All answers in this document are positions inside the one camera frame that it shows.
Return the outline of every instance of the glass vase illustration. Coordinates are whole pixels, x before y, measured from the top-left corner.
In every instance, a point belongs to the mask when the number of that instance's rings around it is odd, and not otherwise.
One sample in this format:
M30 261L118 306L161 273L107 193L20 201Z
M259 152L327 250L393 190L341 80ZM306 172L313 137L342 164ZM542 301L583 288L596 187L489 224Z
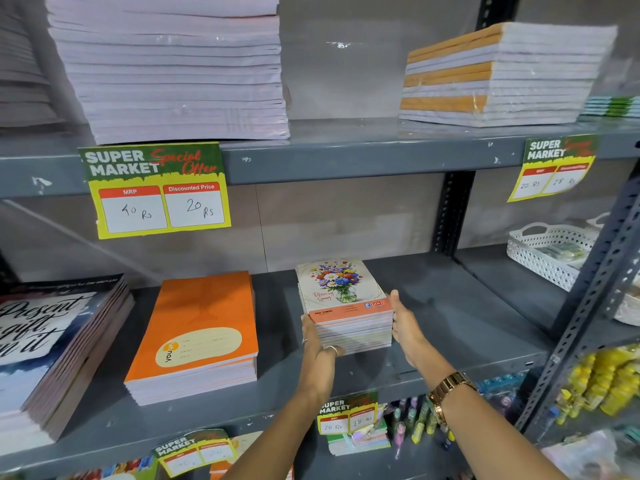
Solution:
M350 286L344 288L335 288L336 298L341 303L352 303L358 299L356 291L352 290Z

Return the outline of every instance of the floral notebook cover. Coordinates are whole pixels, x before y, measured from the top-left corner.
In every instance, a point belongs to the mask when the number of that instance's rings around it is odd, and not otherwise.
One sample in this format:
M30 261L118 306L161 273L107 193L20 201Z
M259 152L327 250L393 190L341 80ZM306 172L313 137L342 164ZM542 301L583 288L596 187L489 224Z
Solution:
M297 266L296 273L309 312L386 298L362 261L315 261Z

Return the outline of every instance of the white notebook stack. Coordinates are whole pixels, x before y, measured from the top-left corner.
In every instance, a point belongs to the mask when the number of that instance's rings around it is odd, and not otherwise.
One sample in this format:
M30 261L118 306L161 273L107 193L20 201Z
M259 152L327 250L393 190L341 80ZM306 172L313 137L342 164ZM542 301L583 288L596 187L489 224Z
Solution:
M414 50L400 119L471 127L573 122L617 33L507 22Z
M45 0L98 144L285 139L278 0Z
M60 437L132 307L122 275L0 296L0 455Z
M15 0L0 0L0 127L59 123Z
M337 259L296 267L304 312L323 345L347 354L391 345L393 310L362 261Z

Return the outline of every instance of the wristwatch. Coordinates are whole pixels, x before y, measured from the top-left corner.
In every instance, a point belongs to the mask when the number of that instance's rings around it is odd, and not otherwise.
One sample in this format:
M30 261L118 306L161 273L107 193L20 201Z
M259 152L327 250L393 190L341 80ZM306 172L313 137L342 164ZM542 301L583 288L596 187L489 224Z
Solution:
M438 421L444 426L447 425L447 420L445 420L444 413L442 412L442 402L447 394L453 391L453 389L458 387L460 384L466 384L478 392L475 384L473 384L466 375L462 372L454 372L452 375L444 378L444 380L429 394L429 400L433 404L433 410L438 415Z

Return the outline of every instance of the stack of notebooks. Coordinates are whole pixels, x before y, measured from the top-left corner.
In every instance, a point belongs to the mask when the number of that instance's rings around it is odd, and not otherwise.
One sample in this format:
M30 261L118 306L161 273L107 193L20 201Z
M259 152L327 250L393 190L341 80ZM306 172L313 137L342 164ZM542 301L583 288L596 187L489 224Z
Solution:
M328 435L326 440L331 454L342 456L391 447L384 418L380 419L366 434L358 433L359 431L353 435Z
M640 97L591 96L587 99L582 113L587 116L610 118L640 118Z
M310 262L296 273L302 307L325 347L354 354L391 345L393 310L362 261Z
M125 386L140 405L257 379L247 271L162 284Z
M255 433L249 433L247 435L240 435L232 438L231 443L233 443L234 445L237 457L233 460L222 460L218 461L217 463L212 463L209 468L209 475L211 477L211 480L220 480L222 478L222 475L227 473L228 469L231 468L231 465L233 465L237 461L237 459L240 458L240 455L242 455L242 453L249 449L249 446L251 446L261 434L261 431L256 431ZM293 480L293 467L289 469L289 473L287 473L285 480Z
M507 22L414 50L400 119L471 127L575 121L617 33Z
M0 0L0 127L59 123L17 0Z
M285 139L278 0L45 0L98 144Z
M132 306L122 275L0 297L0 454L60 437Z

